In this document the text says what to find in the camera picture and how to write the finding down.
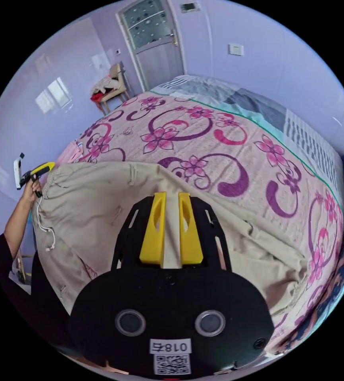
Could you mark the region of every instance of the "screw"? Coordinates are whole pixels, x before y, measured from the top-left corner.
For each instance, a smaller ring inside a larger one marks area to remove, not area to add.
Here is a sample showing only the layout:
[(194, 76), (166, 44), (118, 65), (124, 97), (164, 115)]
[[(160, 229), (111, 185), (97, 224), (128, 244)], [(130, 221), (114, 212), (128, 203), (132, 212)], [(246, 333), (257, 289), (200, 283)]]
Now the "screw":
[(262, 349), (266, 344), (266, 340), (265, 339), (258, 339), (255, 343), (254, 343), (254, 348), (255, 349)]
[(164, 282), (167, 286), (173, 286), (176, 284), (176, 280), (171, 277), (170, 275), (167, 275), (164, 279)]

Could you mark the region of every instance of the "qr code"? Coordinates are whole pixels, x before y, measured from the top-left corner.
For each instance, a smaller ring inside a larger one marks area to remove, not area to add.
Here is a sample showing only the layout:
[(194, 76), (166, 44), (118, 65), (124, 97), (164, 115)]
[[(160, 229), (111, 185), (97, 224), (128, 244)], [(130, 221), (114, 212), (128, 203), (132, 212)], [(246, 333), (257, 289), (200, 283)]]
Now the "qr code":
[(154, 369), (157, 375), (190, 374), (189, 355), (155, 355)]

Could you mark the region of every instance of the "chair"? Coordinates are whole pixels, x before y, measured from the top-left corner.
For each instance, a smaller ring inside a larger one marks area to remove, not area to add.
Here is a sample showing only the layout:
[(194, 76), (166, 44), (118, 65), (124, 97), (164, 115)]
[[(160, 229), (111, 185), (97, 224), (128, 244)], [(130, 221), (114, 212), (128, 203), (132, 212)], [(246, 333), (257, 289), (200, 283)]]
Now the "chair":
[(116, 63), (115, 65), (111, 66), (110, 77), (112, 79), (117, 79), (119, 81), (120, 87), (117, 90), (110, 91), (108, 94), (106, 94), (101, 99), (100, 104), (99, 105), (97, 104), (98, 108), (103, 112), (103, 115), (106, 115), (106, 112), (104, 111), (103, 104), (106, 106), (107, 113), (109, 114), (111, 112), (109, 107), (108, 107), (108, 105), (107, 105), (107, 101), (109, 99), (112, 99), (112, 98), (114, 98), (116, 96), (119, 96), (119, 98), (122, 101), (122, 103), (124, 103), (125, 99), (123, 98), (123, 93), (125, 94), (127, 99), (130, 99), (128, 91), (127, 91), (127, 88), (124, 85), (123, 74), (121, 72), (121, 68), (120, 68), (120, 65), (118, 63)]

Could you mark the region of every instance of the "door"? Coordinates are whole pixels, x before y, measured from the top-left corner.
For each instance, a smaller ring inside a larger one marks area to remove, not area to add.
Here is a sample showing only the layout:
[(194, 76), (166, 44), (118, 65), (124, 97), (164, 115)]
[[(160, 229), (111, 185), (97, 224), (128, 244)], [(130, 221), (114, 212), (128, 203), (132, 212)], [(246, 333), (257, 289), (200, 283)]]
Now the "door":
[(146, 90), (184, 74), (175, 23), (166, 0), (135, 1), (119, 16)]

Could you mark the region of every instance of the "camera lens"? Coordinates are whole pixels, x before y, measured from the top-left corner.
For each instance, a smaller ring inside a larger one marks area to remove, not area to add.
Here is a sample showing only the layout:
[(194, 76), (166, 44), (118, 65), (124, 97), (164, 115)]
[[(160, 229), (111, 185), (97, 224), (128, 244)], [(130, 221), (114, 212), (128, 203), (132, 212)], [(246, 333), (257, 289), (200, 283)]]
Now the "camera lens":
[(115, 326), (123, 335), (139, 336), (145, 330), (145, 319), (140, 312), (123, 310), (117, 314)]
[(195, 328), (202, 336), (217, 336), (225, 328), (225, 317), (221, 312), (215, 310), (202, 312), (196, 319)]

